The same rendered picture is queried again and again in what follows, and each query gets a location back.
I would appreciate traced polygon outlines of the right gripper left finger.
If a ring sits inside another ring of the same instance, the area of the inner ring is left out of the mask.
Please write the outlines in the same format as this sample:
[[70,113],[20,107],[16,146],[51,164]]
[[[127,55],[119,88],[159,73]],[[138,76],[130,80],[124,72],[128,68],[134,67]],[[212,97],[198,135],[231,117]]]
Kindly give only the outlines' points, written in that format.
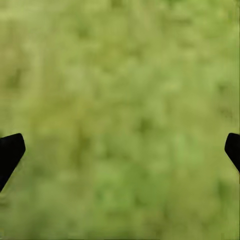
[[0,139],[0,192],[26,151],[21,133]]

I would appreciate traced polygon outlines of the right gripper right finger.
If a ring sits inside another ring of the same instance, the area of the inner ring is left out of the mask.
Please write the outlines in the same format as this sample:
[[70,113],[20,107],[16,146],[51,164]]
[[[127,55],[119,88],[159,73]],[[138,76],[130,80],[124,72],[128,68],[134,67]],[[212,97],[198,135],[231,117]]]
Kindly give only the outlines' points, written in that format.
[[240,134],[229,133],[224,150],[240,172]]

